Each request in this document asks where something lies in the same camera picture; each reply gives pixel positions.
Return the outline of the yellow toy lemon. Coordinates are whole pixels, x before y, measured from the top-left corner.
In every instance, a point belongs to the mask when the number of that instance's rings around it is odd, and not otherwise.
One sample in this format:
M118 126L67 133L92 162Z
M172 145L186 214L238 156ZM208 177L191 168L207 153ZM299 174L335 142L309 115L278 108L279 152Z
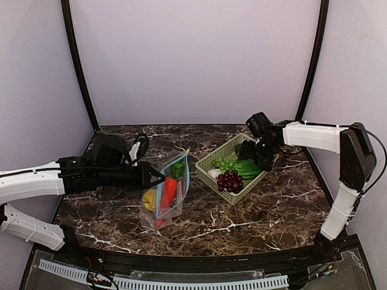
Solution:
M154 211L157 207L157 190L147 190L143 195L142 203L145 209L149 211Z

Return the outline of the green toy leafy vegetable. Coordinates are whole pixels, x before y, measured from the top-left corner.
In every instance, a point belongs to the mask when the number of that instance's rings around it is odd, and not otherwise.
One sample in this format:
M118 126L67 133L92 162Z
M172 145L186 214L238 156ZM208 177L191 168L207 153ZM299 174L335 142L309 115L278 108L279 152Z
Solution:
M262 169L251 159L242 159L235 163L233 169L238 172L243 180L255 179L262 173Z

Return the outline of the clear zip top bag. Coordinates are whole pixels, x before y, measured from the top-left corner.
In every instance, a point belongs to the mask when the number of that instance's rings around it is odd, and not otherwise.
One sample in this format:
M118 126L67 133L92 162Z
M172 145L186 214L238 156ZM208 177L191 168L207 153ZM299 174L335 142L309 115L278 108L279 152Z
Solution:
M161 166L165 180L142 196L140 207L141 226L149 231L158 231L170 225L173 218L182 215L184 199L190 187L190 169L185 150Z

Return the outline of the red toy chili pepper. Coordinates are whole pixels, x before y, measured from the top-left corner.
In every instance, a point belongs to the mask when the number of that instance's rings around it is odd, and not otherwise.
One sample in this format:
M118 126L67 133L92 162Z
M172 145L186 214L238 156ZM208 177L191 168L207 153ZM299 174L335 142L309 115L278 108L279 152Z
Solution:
M157 186L157 207L155 209L157 229L165 227L172 219L182 214L182 206L190 183L187 155L162 167L165 182Z

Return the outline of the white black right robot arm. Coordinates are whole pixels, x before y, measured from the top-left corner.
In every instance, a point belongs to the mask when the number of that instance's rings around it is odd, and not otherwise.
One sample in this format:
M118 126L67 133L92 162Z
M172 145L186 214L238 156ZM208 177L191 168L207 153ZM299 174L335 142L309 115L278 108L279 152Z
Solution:
M318 150L337 157L337 193L314 237L311 254L315 262L331 260L362 198L374 186L370 179L377 167L377 157L372 140L379 141L379 138L359 122L343 125L284 120L273 123L263 112L252 115L246 125L254 140L243 142L239 154L263 171L271 171L275 155L285 146Z

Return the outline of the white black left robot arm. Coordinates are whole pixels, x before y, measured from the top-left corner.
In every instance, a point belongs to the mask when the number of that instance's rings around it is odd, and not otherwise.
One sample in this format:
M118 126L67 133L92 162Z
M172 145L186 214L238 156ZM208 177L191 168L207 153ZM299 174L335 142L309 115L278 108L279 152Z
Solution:
M43 222L20 212L11 202L38 196L92 192L99 187L149 189L165 181L164 174L143 161L149 138L140 133L133 144L116 135L98 135L81 156L60 158L42 166L1 172L1 232L59 251L75 245L73 229Z

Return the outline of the dark green toy avocado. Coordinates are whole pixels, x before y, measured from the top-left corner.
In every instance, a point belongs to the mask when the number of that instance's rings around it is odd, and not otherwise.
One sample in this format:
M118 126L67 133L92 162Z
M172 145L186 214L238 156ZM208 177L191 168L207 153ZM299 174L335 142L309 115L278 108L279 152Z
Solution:
M235 154L239 156L239 151L241 150L242 144L238 143L235 145Z

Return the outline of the pale green plastic basket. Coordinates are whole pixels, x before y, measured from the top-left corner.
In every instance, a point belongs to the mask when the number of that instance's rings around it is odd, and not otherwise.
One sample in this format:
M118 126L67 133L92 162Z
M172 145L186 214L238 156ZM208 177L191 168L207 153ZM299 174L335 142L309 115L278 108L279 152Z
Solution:
M231 205L235 205L237 202L239 202L262 179L265 178L268 172L262 171L262 173L255 179L243 180L244 188L239 193L229 193L227 191L219 192L217 186L217 179L214 179L209 176L207 172L211 169L217 169L213 165L213 162L218 158L229 158L232 160L239 161L238 156L235 154L235 145L238 143L242 143L245 140L250 141L252 139L252 137L240 133L228 142L221 145L219 148L215 149L213 152L206 155L204 158L202 158L195 164L199 179Z

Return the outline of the green toy grapes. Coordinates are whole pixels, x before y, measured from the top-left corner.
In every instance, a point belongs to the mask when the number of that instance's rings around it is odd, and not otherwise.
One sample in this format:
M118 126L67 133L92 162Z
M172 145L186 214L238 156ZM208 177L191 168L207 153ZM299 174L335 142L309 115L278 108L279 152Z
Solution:
M223 173L229 170L238 171L240 169L236 160L229 158L218 158L213 162L213 165Z

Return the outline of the dark red toy grapes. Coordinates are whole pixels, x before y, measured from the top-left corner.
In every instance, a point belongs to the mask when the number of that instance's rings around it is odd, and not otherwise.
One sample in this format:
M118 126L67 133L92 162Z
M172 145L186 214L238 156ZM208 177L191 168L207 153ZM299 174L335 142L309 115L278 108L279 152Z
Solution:
M239 193L244 188L242 176L234 170L221 173L216 179L219 192Z

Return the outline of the black front frame rail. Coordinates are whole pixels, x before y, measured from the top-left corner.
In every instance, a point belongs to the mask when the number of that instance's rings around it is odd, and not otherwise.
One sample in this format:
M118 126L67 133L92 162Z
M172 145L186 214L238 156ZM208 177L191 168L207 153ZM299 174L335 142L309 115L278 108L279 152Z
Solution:
M217 257L177 257L129 254L84 246L79 253L90 258L94 269L109 272L160 271L180 273L215 273L226 271L292 272L314 265L312 246L269 253Z

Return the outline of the black frame right post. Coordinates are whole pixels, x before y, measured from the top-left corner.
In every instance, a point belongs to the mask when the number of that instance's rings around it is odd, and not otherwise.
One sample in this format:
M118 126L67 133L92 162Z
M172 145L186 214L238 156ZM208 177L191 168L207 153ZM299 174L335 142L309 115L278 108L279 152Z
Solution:
M301 99L295 115L295 120L301 120L305 114L311 89L314 82L317 66L319 63L320 52L324 41L325 27L328 17L329 0L321 0L319 15L317 20L316 34L314 38L313 49L311 52L310 63L308 66L307 75L305 78L304 88L302 90Z

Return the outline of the black frame post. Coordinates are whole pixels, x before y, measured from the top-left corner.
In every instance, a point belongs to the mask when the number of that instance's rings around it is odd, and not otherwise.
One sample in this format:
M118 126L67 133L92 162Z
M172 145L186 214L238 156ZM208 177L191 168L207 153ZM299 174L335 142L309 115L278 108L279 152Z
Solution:
M295 120L301 120L305 114L311 89L314 82L317 66L319 63L320 52L324 41L325 27L328 17L329 0L321 0L319 15L317 20L316 34L314 38L313 49L311 52L310 63L308 66L307 75L305 78L304 88L302 90L301 99L295 115Z
M88 115L89 122L92 126L93 132L96 132L98 131L100 126L99 122L97 121L97 116L91 101L88 86L86 84L85 74L82 67L82 62L80 59L80 53L77 45L76 32L73 22L73 15L71 12L71 3L69 0L61 0L60 3L74 72L76 74L76 79L82 96L83 104Z

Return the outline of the black frame left post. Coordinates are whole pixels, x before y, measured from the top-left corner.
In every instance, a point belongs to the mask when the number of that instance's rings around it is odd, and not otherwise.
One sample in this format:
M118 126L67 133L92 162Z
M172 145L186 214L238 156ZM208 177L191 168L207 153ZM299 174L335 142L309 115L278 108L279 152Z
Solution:
M88 115L89 122L92 126L93 132L96 132L98 131L100 126L99 122L97 121L97 116L91 101L88 86L86 84L85 74L82 67L82 62L80 59L80 53L77 45L76 32L73 22L73 15L71 12L71 3L69 0L61 0L60 3L74 72L76 74L76 79L82 96L83 104Z

